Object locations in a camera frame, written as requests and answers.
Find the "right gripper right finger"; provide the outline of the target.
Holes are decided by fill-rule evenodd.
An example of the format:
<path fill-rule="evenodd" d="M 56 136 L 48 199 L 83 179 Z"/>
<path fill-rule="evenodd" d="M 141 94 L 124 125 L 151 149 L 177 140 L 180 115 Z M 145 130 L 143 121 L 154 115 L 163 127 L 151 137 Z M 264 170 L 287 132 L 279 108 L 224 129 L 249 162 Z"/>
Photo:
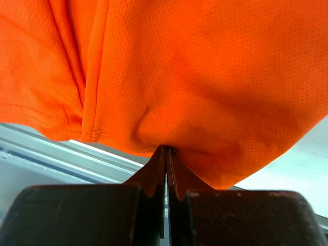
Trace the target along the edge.
<path fill-rule="evenodd" d="M 171 147 L 166 147 L 166 174 L 170 244 L 194 245 L 193 213 L 188 193 L 213 192 L 215 189 L 183 164 Z"/>

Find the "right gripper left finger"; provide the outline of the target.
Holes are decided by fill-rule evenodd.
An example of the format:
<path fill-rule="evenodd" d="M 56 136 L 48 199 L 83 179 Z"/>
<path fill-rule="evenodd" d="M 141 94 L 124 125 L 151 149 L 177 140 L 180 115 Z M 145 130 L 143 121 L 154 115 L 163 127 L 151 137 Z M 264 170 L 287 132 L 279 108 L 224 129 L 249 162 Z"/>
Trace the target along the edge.
<path fill-rule="evenodd" d="M 149 161 L 124 184 L 140 189 L 134 238 L 164 238 L 166 147 L 159 146 Z"/>

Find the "orange t shirt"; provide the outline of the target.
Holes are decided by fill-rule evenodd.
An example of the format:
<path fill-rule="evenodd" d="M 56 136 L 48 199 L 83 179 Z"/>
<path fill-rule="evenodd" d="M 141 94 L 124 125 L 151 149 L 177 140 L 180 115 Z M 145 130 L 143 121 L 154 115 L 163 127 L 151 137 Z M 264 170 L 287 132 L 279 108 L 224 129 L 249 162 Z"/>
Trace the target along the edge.
<path fill-rule="evenodd" d="M 226 189 L 327 116 L 327 1 L 1 1 L 1 122 Z"/>

